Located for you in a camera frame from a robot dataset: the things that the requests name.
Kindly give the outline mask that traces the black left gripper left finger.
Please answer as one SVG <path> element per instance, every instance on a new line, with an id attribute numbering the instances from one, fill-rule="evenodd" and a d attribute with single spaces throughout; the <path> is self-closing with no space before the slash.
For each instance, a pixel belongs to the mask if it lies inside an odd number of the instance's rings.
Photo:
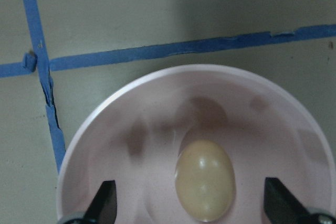
<path id="1" fill-rule="evenodd" d="M 117 217 L 117 190 L 114 180 L 104 181 L 90 206 L 82 223 L 115 223 Z"/>

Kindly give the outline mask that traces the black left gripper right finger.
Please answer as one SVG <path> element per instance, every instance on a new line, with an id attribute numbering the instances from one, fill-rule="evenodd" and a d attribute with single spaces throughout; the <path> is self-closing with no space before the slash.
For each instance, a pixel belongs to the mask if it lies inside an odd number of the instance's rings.
<path id="1" fill-rule="evenodd" d="M 270 223 L 311 223 L 309 211 L 276 177 L 265 178 L 264 212 Z"/>

